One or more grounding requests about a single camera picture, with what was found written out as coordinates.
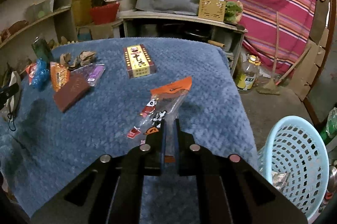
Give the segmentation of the silver black snack bag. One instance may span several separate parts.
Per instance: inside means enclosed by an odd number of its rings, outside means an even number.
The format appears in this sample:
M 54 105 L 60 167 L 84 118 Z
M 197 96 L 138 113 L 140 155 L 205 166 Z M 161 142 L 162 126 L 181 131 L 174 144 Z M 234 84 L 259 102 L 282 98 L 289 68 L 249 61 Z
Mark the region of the silver black snack bag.
M 279 173 L 272 171 L 272 184 L 273 186 L 279 191 L 282 192 L 285 187 L 287 186 L 288 180 L 289 180 L 289 173 Z

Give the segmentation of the orange clear snack wrapper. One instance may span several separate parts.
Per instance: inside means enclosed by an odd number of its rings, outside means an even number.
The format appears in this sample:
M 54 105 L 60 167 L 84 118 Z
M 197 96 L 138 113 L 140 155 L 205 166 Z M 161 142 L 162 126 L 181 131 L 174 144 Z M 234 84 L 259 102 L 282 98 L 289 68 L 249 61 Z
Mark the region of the orange clear snack wrapper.
M 164 128 L 164 155 L 167 161 L 173 160 L 174 121 L 178 118 L 179 108 L 188 95 L 192 82 L 192 77 L 186 77 L 150 91 L 150 100 L 126 135 L 130 145 L 142 145 L 148 136 L 156 135 Z

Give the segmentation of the light blue trash basket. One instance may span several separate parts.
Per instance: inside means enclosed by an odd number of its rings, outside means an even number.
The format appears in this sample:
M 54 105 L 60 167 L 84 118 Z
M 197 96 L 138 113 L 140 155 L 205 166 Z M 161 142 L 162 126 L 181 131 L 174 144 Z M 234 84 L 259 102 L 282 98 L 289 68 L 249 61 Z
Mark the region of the light blue trash basket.
M 320 134 L 307 120 L 286 116 L 270 130 L 258 152 L 260 174 L 272 183 L 272 173 L 288 173 L 283 190 L 307 219 L 318 211 L 326 194 L 329 160 Z

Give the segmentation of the small red snack packet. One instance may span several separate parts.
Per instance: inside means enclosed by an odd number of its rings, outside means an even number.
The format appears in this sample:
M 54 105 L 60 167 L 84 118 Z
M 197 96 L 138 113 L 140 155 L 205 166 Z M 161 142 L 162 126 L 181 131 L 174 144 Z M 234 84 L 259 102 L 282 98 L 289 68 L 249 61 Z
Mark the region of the small red snack packet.
M 32 84 L 36 69 L 37 69 L 36 63 L 32 63 L 25 68 L 25 71 L 26 71 L 27 76 L 28 76 L 29 85 Z

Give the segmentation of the blue crumpled plastic bag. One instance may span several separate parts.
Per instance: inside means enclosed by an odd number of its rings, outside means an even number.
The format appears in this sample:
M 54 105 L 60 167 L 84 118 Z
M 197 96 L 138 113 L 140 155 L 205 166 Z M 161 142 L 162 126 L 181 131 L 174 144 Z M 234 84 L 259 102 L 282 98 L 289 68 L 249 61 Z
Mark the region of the blue crumpled plastic bag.
M 37 59 L 36 69 L 31 85 L 37 90 L 42 90 L 46 82 L 50 78 L 50 71 L 48 69 L 47 63 L 43 59 Z

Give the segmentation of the red blue snack bag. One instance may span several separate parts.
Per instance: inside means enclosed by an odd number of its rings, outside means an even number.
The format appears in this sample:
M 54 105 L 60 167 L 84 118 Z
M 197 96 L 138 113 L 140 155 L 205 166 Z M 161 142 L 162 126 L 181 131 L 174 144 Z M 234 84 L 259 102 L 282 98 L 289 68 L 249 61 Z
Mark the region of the red blue snack bag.
M 70 71 L 63 65 L 50 62 L 50 76 L 52 87 L 58 92 L 70 79 Z

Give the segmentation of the green glass bottle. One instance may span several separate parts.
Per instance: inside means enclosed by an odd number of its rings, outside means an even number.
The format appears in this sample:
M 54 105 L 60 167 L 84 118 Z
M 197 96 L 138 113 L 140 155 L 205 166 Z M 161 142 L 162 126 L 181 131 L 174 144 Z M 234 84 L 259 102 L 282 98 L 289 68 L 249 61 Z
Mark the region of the green glass bottle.
M 38 59 L 42 59 L 47 64 L 54 61 L 54 56 L 43 37 L 36 37 L 31 47 Z

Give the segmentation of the blue knitted table cloth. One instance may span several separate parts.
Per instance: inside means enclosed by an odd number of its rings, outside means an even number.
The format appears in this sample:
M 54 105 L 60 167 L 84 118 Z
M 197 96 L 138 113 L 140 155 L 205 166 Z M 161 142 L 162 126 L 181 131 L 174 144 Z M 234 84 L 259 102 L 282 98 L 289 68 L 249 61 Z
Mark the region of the blue knitted table cloth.
M 143 44 L 156 73 L 129 78 L 123 48 Z M 126 154 L 128 131 L 150 99 L 150 90 L 192 77 L 179 108 L 181 129 L 220 156 L 232 153 L 258 166 L 257 147 L 225 53 L 207 43 L 173 38 L 121 38 L 56 48 L 78 55 L 95 51 L 105 71 L 98 84 L 62 113 L 51 85 L 38 91 L 22 82 L 16 130 L 1 122 L 1 171 L 28 216 L 63 189 L 99 156 Z

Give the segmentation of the crumpled brown paper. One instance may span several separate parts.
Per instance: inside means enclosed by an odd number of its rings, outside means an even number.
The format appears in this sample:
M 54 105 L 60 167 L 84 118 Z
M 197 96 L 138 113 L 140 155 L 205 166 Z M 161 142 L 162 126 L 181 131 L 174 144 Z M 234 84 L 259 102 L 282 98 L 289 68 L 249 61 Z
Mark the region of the crumpled brown paper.
M 65 53 L 60 56 L 59 63 L 69 70 L 75 70 L 77 68 L 89 65 L 93 63 L 96 59 L 95 51 L 82 51 L 75 59 L 71 62 L 71 54 Z

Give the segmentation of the purple plastic package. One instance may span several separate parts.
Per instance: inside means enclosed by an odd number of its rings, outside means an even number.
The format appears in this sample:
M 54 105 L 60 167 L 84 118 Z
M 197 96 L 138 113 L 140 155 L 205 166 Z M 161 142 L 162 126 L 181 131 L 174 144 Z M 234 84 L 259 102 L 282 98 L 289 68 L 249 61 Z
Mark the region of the purple plastic package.
M 105 64 L 94 64 L 80 67 L 71 72 L 72 75 L 82 75 L 91 87 L 95 87 L 105 71 Z

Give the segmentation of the yellow red spice box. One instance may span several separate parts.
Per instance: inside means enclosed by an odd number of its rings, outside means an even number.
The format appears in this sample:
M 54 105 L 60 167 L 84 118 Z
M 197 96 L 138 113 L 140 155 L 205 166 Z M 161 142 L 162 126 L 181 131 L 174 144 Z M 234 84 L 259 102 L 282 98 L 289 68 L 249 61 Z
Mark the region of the yellow red spice box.
M 130 79 L 156 73 L 156 65 L 143 44 L 124 47 L 123 53 Z

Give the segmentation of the wooden side table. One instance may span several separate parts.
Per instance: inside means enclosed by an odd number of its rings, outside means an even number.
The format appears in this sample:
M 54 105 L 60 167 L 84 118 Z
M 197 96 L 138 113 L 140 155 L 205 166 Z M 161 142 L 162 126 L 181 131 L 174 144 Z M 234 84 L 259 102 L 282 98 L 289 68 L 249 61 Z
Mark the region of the wooden side table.
M 243 38 L 248 32 L 239 24 L 179 14 L 129 10 L 118 12 L 117 18 L 123 22 L 120 30 L 124 37 L 179 38 L 221 48 L 229 60 L 232 76 L 235 76 Z

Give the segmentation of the green vegetable bunch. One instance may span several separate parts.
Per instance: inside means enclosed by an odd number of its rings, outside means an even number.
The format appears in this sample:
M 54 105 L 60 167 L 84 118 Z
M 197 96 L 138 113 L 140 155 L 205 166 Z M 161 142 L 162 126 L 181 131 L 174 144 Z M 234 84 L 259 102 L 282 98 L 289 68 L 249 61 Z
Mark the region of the green vegetable bunch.
M 227 1 L 224 22 L 238 24 L 242 18 L 243 4 L 240 1 Z

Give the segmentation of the yellow chopstick holder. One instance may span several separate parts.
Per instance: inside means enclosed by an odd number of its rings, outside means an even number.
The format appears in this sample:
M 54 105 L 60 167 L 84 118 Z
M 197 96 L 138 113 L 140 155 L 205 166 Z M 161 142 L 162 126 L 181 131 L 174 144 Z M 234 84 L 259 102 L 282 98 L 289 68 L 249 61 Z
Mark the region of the yellow chopstick holder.
M 199 0 L 199 18 L 223 22 L 225 19 L 225 11 L 225 0 Z

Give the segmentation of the wooden wall shelf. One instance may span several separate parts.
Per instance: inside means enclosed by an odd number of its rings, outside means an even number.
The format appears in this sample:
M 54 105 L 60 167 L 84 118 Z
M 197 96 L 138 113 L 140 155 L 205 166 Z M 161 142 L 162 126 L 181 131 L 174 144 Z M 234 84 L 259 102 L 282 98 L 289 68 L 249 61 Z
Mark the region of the wooden wall shelf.
M 56 43 L 76 39 L 72 0 L 1 0 L 1 69 L 35 60 L 37 37 Z

